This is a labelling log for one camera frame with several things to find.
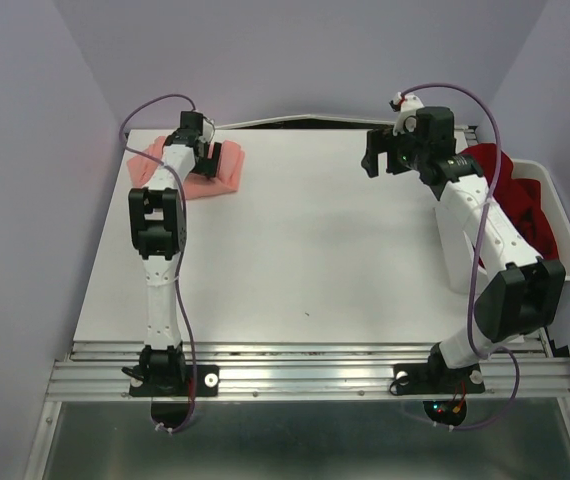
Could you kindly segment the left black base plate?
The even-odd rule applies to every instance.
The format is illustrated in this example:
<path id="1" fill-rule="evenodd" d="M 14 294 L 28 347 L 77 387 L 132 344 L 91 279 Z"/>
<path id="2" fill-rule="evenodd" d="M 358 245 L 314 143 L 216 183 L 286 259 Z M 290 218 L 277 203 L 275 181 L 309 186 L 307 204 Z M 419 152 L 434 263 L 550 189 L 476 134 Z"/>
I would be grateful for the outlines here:
<path id="1" fill-rule="evenodd" d="M 166 375 L 151 375 L 148 380 L 129 377 L 128 395 L 134 398 L 154 397 L 216 397 L 220 382 L 220 369 L 217 365 L 197 365 L 190 363 L 183 372 Z"/>

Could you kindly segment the pink pleated skirt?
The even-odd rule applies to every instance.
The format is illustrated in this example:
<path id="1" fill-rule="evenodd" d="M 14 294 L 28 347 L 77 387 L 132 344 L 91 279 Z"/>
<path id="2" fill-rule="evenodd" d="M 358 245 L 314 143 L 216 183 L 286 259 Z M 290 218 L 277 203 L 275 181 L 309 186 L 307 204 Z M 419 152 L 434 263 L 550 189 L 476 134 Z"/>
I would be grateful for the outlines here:
<path id="1" fill-rule="evenodd" d="M 235 193 L 239 190 L 245 152 L 233 141 L 221 144 L 218 172 L 213 179 L 190 173 L 183 182 L 187 200 Z M 133 187 L 141 188 L 151 179 L 159 165 L 142 156 L 135 155 L 127 162 L 127 169 Z"/>

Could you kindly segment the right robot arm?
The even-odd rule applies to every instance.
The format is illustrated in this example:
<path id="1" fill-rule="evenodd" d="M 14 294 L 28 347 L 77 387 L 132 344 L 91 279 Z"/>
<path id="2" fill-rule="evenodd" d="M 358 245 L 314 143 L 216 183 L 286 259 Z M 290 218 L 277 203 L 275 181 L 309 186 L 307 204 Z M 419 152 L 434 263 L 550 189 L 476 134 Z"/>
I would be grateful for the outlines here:
<path id="1" fill-rule="evenodd" d="M 566 271 L 518 232 L 494 200 L 480 164 L 457 153 L 449 108 L 424 106 L 414 95 L 393 101 L 392 108 L 398 114 L 393 126 L 368 131 L 362 168 L 377 177 L 378 157 L 385 154 L 388 173 L 417 172 L 478 255 L 471 274 L 483 268 L 488 283 L 472 294 L 461 331 L 435 344 L 425 362 L 394 365 L 390 390 L 397 396 L 446 394 L 463 385 L 479 393 L 481 360 L 552 322 Z"/>

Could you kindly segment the white plastic bin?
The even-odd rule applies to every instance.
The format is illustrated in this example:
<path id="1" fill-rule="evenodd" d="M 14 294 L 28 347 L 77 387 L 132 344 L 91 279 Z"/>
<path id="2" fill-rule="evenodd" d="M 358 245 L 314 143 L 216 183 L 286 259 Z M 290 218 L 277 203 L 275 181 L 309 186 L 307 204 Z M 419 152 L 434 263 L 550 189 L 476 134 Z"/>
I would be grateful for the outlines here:
<path id="1" fill-rule="evenodd" d="M 523 159 L 514 159 L 512 163 L 514 179 L 531 179 L 540 183 L 541 208 L 554 235 L 559 258 L 565 267 L 566 281 L 570 282 L 570 221 L 552 178 L 540 163 Z M 449 288 L 458 294 L 468 294 L 473 257 L 471 242 L 452 213 L 439 203 L 434 210 Z"/>

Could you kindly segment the white backdrop board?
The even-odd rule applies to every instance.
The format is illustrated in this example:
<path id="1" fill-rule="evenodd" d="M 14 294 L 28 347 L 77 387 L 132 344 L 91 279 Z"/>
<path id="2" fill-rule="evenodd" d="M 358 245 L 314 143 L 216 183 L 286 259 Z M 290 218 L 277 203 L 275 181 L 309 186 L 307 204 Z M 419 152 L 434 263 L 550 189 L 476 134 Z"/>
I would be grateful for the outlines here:
<path id="1" fill-rule="evenodd" d="M 389 122 L 375 120 L 332 117 L 323 115 L 292 115 L 274 117 L 228 125 L 216 125 L 218 130 L 371 130 L 392 128 Z"/>

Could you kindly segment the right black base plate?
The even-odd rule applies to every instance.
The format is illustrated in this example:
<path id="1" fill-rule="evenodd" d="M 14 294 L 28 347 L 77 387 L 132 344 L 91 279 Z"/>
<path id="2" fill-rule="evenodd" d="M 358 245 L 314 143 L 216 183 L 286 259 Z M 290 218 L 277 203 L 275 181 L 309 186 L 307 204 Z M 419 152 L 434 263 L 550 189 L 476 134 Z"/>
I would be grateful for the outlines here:
<path id="1" fill-rule="evenodd" d="M 427 363 L 400 363 L 393 366 L 394 395 L 440 398 L 455 393 L 481 394 L 485 384 L 479 364 L 461 369 L 429 367 Z"/>

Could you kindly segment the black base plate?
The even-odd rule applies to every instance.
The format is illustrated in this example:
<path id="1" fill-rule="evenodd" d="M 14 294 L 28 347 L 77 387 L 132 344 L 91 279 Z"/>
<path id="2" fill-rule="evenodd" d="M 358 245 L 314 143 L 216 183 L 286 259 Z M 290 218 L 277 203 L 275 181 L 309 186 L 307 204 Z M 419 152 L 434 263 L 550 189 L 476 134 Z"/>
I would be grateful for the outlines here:
<path id="1" fill-rule="evenodd" d="M 151 375 L 148 380 L 129 377 L 128 395 L 134 398 L 154 397 L 216 397 L 220 382 L 220 369 L 217 365 L 197 365 L 190 363 L 183 372 L 166 375 Z"/>
<path id="2" fill-rule="evenodd" d="M 440 398 L 455 393 L 481 394 L 485 384 L 479 364 L 461 369 L 429 367 L 427 363 L 400 363 L 393 366 L 394 395 Z"/>

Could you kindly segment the aluminium rail frame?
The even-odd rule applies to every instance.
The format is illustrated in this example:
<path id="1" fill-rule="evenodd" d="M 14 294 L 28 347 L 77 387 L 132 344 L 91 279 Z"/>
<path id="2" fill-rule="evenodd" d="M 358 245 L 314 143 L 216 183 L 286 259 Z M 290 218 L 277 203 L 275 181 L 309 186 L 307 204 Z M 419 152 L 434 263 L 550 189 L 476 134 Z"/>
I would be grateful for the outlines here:
<path id="1" fill-rule="evenodd" d="M 227 130 L 246 152 L 239 193 L 189 208 L 183 295 L 197 358 L 217 365 L 196 421 L 155 430 L 121 367 L 138 355 L 144 276 L 128 172 L 116 177 L 74 343 L 55 364 L 30 479 L 570 479 L 570 361 L 543 333 L 481 367 L 477 422 L 449 432 L 388 388 L 458 330 L 430 194 L 370 180 L 363 130 Z"/>

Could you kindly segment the red skirt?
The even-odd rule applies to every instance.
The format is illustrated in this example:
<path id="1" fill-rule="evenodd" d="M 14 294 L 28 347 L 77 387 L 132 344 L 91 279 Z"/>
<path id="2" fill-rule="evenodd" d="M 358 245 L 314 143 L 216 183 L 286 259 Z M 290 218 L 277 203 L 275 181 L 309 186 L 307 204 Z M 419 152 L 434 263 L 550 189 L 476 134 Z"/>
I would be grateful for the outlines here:
<path id="1" fill-rule="evenodd" d="M 541 183 L 534 179 L 513 176 L 514 163 L 501 153 L 501 168 L 494 198 L 519 234 L 545 260 L 559 258 L 557 243 L 542 209 Z"/>

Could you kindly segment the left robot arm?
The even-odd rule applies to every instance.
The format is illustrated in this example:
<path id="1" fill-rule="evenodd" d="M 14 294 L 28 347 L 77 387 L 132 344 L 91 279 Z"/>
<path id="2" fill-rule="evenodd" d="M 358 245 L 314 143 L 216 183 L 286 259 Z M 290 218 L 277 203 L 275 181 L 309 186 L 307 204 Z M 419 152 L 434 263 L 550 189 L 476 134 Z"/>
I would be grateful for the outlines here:
<path id="1" fill-rule="evenodd" d="M 147 327 L 138 364 L 126 367 L 137 390 L 187 395 L 193 373 L 186 363 L 178 320 L 176 281 L 187 238 L 182 183 L 190 173 L 217 173 L 220 146 L 214 125 L 198 111 L 183 111 L 178 128 L 163 141 L 151 177 L 128 194 L 132 244 L 143 261 Z"/>

